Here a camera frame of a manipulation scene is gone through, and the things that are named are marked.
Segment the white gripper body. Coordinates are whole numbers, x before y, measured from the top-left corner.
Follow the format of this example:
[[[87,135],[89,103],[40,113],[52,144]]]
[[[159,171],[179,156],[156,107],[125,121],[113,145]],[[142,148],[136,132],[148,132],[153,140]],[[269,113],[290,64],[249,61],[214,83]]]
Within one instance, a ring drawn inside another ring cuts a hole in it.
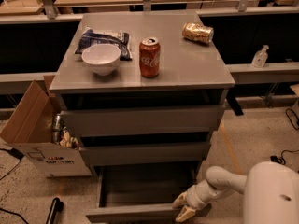
[[[197,184],[193,185],[186,191],[186,202],[187,205],[195,210],[202,210],[208,204],[209,197],[209,185],[208,184]]]

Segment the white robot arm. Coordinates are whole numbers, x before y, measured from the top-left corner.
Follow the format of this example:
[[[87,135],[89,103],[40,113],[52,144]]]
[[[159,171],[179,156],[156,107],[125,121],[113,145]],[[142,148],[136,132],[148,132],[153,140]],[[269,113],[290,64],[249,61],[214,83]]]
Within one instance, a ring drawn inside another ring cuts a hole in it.
[[[299,174],[281,164],[266,161],[254,165],[247,175],[220,166],[206,170],[206,179],[189,187],[173,201],[184,222],[209,203],[233,192],[244,196],[244,224],[299,224]]]

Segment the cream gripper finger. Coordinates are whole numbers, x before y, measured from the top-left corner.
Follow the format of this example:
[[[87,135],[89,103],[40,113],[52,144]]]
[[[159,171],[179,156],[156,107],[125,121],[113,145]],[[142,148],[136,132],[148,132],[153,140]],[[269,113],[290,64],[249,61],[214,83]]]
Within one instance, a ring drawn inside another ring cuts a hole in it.
[[[190,219],[191,217],[193,217],[195,214],[196,214],[195,209],[193,209],[187,205],[184,205],[176,217],[176,222],[178,222],[178,223],[184,222],[184,221]]]
[[[173,201],[172,207],[173,208],[179,208],[183,205],[187,204],[187,199],[186,199],[186,192],[182,192],[177,196],[177,198]]]

